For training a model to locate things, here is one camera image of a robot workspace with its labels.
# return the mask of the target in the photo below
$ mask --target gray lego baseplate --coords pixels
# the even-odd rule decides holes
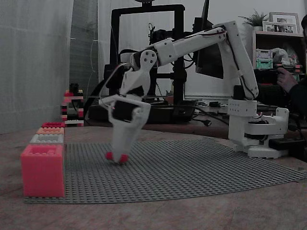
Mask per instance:
[[[26,203],[110,204],[232,193],[307,178],[268,160],[235,153],[212,138],[138,142],[129,162],[105,159],[110,144],[67,144],[65,198]]]

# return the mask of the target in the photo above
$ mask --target white robotic arm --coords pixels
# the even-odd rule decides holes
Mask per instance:
[[[131,145],[147,122],[151,106],[143,103],[142,97],[147,94],[150,87],[151,68],[169,64],[184,55],[214,44],[218,44],[221,51],[224,81],[233,92],[235,86],[241,86],[245,95],[245,98],[229,100],[229,139],[236,144],[236,150],[245,151],[248,154],[253,152],[252,156],[259,155],[259,152],[261,154],[268,151],[274,152],[274,158],[276,155],[284,154],[276,153],[268,146],[264,147],[263,142],[259,140],[246,137],[246,130],[250,135],[256,135],[254,130],[257,127],[257,132],[268,136],[266,140],[280,138],[280,135],[287,131],[289,112],[279,109],[278,111],[282,111],[282,117],[270,118],[270,132],[266,130],[265,124],[260,131],[259,125],[254,124],[256,126],[253,127],[250,124],[253,117],[257,116],[257,102],[254,101],[259,93],[257,82],[236,22],[229,22],[177,41],[169,38],[155,43],[144,51],[132,54],[129,60],[126,60],[131,69],[124,75],[120,95],[111,96],[99,102],[108,109],[109,121],[114,127],[113,151],[107,154],[108,160],[119,163],[127,161]]]

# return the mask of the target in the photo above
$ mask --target monitor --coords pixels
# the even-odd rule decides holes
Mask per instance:
[[[201,18],[195,18],[193,32],[211,30],[213,24],[208,21],[209,0],[203,6]],[[194,53],[196,72],[216,78],[224,78],[221,52],[217,44]]]

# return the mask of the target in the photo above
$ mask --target photo frame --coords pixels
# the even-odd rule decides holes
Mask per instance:
[[[266,32],[279,32],[279,33],[297,34],[296,24],[262,22],[262,25],[263,25],[263,31],[266,31]]]
[[[270,12],[270,21],[274,23],[295,24],[297,34],[300,33],[300,23],[297,13]]]

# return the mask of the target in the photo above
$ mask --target table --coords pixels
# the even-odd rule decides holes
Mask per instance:
[[[110,205],[24,204],[19,156],[36,130],[0,135],[1,230],[307,230],[307,180],[182,200]],[[66,129],[67,142],[110,142],[109,127]],[[139,141],[202,136],[143,130]],[[219,142],[231,146],[228,140]],[[291,157],[276,163],[307,170]]]

